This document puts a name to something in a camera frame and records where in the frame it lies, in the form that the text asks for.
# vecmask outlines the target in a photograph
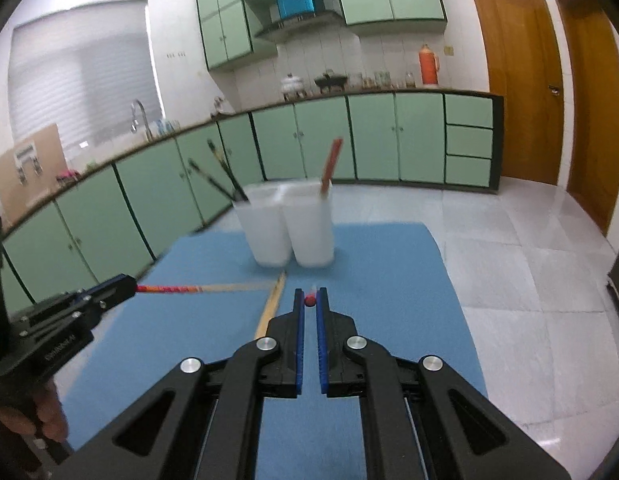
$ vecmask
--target blue box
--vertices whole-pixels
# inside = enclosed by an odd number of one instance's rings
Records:
[[[276,3],[282,20],[301,12],[317,12],[325,9],[323,0],[276,0]]]

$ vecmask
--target white plastic container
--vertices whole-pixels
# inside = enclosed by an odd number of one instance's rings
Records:
[[[256,262],[282,267],[292,256],[292,242],[283,216],[280,184],[246,186],[250,202],[234,202],[245,238]]]
[[[283,215],[302,267],[325,267],[334,260],[331,189],[320,196],[320,180],[286,183],[282,190]]]

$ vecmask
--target red stick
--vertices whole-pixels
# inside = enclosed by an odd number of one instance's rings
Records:
[[[338,155],[340,155],[342,147],[343,137],[334,139],[332,142],[332,149],[329,150],[329,155],[327,156],[327,161],[325,162],[325,169],[323,170],[323,177],[320,184],[320,195],[322,197],[327,196],[327,192],[329,191],[329,181],[332,180],[332,177],[334,176],[334,169],[336,168]]]

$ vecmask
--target tile floor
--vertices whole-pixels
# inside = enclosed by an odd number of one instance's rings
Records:
[[[441,249],[489,398],[585,480],[619,435],[614,252],[563,189],[504,178],[498,196],[335,186],[334,222],[424,222]],[[234,213],[214,227],[240,229]]]

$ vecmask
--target backsplash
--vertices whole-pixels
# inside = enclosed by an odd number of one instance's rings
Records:
[[[236,84],[243,109],[282,101],[281,79],[288,73],[302,77],[305,89],[318,93],[314,79],[330,68],[336,73],[388,71],[392,83],[405,84],[411,72],[417,85],[421,82],[418,51],[424,43],[439,56],[439,84],[451,86],[442,34],[387,34],[359,37],[344,26],[321,28],[296,36],[278,45],[278,56],[235,70]]]

